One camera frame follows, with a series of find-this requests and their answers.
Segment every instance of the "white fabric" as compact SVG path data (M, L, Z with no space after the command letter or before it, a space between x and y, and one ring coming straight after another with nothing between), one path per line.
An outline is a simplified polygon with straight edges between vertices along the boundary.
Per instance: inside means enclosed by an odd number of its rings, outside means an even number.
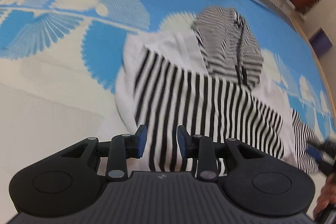
M120 68L117 77L115 100L120 116L130 133L137 130L134 120L134 109L136 108L133 101L134 81L146 48L164 55L166 59L182 68L208 74L193 31L129 34L123 52L124 66ZM260 75L260 84L253 89L252 95L282 116L283 126L279 135L284 143L283 159L287 163L297 165L292 110L287 96L267 76L264 70ZM110 135L112 124L109 121L108 118L103 123L102 130L98 132L99 138L106 138L106 135L112 137ZM148 170L148 166L144 162L142 163L142 160L129 160L129 171Z

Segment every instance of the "blue bed sheet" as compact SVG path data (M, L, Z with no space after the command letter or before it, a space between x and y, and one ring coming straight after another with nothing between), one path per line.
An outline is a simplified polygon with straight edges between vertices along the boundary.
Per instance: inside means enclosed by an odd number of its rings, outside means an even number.
M291 107L323 137L335 126L310 48L257 0L0 0L0 57L19 59L51 47L81 24L82 58L92 78L114 92L128 32L188 28L208 5L235 7L258 40L265 66Z

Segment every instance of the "bed sheet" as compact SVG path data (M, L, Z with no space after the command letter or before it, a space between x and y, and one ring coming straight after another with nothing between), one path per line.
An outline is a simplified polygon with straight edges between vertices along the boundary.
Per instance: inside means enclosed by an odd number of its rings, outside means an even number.
M188 29L208 5L246 18L291 107L318 135L333 134L310 48L257 0L0 0L0 83L103 117L113 112L120 123L113 93L127 33Z

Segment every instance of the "bed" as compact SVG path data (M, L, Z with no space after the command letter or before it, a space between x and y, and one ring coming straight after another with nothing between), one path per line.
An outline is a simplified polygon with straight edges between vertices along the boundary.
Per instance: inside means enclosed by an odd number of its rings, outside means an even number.
M126 133L114 92L127 33L189 29L208 5L235 7L290 106L321 138L336 132L309 45L268 0L0 0L0 171L8 208L0 221L15 212L7 185L19 169L95 135L104 118ZM13 143L16 156L5 160Z

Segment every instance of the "silver screw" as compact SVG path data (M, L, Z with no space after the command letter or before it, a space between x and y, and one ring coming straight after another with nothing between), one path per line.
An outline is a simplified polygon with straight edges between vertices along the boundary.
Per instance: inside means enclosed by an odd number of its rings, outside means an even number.
M108 172L108 176L113 179L120 179L125 175L121 170L111 170Z
M213 171L203 171L203 172L200 173L200 176L203 179L214 179L217 175Z

